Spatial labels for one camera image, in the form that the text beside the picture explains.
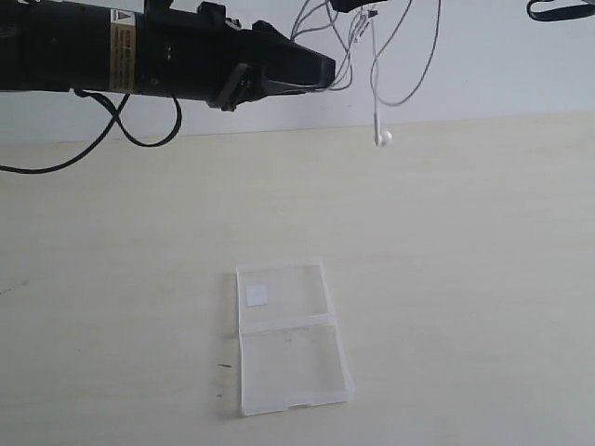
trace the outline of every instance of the black strap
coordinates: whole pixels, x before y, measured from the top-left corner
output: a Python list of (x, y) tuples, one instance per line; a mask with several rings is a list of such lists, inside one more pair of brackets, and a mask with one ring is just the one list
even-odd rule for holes
[(595, 15), (595, 5), (575, 5), (573, 7), (557, 7), (548, 11), (534, 12), (535, 3), (550, 3), (554, 0), (531, 0), (527, 4), (527, 14), (536, 21), (564, 21), (583, 19)]

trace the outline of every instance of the white wall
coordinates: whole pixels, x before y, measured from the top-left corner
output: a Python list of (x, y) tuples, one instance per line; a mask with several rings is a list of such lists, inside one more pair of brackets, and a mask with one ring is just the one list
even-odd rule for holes
[[(594, 444), (594, 118), (394, 126), (386, 151), (365, 128), (111, 143), (1, 175), (0, 444)], [(234, 268), (303, 256), (355, 402), (237, 418)]]
[[(140, 0), (96, 3), (140, 10)], [(175, 7), (192, 10), (195, 0), (177, 0)], [(229, 0), (230, 16), (249, 26), (257, 19), (288, 33), (301, 0)], [(443, 6), (443, 27), (427, 82), (405, 107), (383, 111), (390, 123), (456, 120), (485, 116), (593, 110), (595, 88), (591, 56), (595, 21), (539, 24), (528, 19), (525, 1), (449, 0)], [(379, 7), (381, 40), (392, 30), (404, 0)], [(436, 1), (414, 3), (401, 39), (382, 61), (381, 91), (403, 96), (415, 84), (430, 50)], [(332, 33), (305, 36), (303, 44), (337, 59)], [(301, 98), (269, 98), (246, 104), (236, 113), (184, 103), (183, 134), (218, 134), (371, 123), (368, 84), (370, 43), (355, 50), (356, 82), (343, 93)], [(96, 103), (74, 95), (28, 93), (0, 95), (0, 110), (14, 123), (0, 133), (0, 144), (91, 139), (108, 117)], [(162, 135), (174, 120), (166, 99), (135, 98), (126, 123), (140, 136)]]

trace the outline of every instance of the plastic box lid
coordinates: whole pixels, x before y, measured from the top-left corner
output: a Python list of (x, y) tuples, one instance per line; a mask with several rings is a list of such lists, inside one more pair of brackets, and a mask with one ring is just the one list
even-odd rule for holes
[(351, 400), (322, 261), (241, 266), (237, 282), (243, 414)]

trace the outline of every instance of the yellow warning sticker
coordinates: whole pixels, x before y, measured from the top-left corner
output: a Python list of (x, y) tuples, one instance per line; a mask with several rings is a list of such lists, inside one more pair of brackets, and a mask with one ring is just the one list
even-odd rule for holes
[(137, 56), (136, 17), (132, 11), (112, 9), (110, 43), (110, 90), (134, 92)]

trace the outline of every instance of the clear plastic case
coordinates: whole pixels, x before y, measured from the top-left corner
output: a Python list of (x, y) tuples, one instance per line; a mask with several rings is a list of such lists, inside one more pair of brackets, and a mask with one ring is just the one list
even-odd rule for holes
[(241, 266), (237, 281), (243, 414), (351, 400), (322, 261)]

